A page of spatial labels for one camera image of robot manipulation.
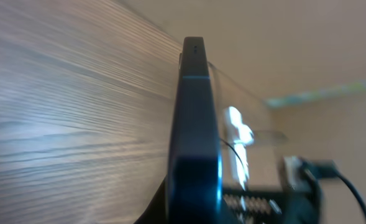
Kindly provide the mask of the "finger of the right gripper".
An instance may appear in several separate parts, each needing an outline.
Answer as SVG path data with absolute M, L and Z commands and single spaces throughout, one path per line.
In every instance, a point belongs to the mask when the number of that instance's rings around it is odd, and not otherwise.
M 278 191 L 222 188 L 223 206 L 238 223 L 280 223 L 285 194 Z

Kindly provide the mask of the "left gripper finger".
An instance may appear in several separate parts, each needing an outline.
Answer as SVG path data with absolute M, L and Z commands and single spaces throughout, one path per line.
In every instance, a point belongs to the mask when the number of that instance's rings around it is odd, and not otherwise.
M 167 224 L 165 203 L 165 181 L 163 180 L 148 207 L 134 224 Z

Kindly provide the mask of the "smartphone with teal screen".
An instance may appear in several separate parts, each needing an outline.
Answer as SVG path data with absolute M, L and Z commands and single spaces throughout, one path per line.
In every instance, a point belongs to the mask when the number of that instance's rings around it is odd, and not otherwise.
M 219 221 L 222 159 L 201 37 L 186 37 L 180 55 L 166 186 L 169 223 Z

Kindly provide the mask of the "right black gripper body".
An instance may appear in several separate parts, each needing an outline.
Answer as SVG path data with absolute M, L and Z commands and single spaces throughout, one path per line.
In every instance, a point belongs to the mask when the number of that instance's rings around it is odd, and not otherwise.
M 332 160 L 307 160 L 285 156 L 280 165 L 283 207 L 278 222 L 282 224 L 319 224 L 323 192 L 319 181 L 336 179 L 337 167 Z

